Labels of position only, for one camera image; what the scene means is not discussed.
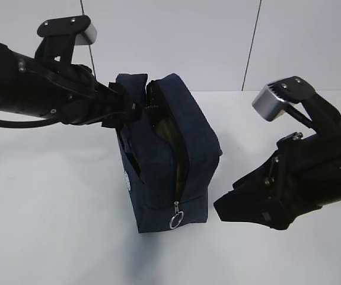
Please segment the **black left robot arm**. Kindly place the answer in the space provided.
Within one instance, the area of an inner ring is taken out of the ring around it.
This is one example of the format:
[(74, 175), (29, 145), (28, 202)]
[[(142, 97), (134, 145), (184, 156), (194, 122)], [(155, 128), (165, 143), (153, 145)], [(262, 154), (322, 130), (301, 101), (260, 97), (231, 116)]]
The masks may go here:
[(36, 121), (0, 120), (0, 128), (101, 123), (118, 129), (140, 120), (142, 107), (120, 83), (99, 83), (82, 64), (61, 66), (22, 55), (0, 43), (0, 111)]

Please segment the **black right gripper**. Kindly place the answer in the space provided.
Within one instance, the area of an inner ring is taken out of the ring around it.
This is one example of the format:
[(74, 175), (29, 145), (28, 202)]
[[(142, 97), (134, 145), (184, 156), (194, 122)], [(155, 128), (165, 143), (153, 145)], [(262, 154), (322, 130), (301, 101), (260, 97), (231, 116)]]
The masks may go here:
[(277, 147), (213, 203), (221, 221), (286, 230), (297, 217), (341, 201), (341, 132), (294, 132)]

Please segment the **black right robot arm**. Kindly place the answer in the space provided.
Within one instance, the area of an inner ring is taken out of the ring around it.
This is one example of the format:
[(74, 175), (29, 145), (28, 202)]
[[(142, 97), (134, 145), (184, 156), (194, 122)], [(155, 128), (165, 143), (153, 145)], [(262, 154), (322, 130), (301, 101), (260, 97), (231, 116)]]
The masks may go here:
[(280, 139), (272, 155), (213, 206), (224, 222), (286, 230), (297, 217), (339, 201), (341, 126), (334, 135)]

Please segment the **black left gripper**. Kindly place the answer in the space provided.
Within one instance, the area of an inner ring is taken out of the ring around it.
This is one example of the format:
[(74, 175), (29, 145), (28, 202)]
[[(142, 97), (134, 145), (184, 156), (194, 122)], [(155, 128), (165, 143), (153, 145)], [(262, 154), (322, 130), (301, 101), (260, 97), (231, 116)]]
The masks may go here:
[(109, 82), (108, 87), (99, 83), (91, 68), (83, 64), (72, 65), (69, 72), (76, 91), (67, 92), (66, 102), (59, 109), (58, 119), (64, 125), (101, 122), (102, 128), (120, 129), (124, 124), (141, 119), (142, 107), (120, 111), (120, 104), (136, 103), (120, 83)]

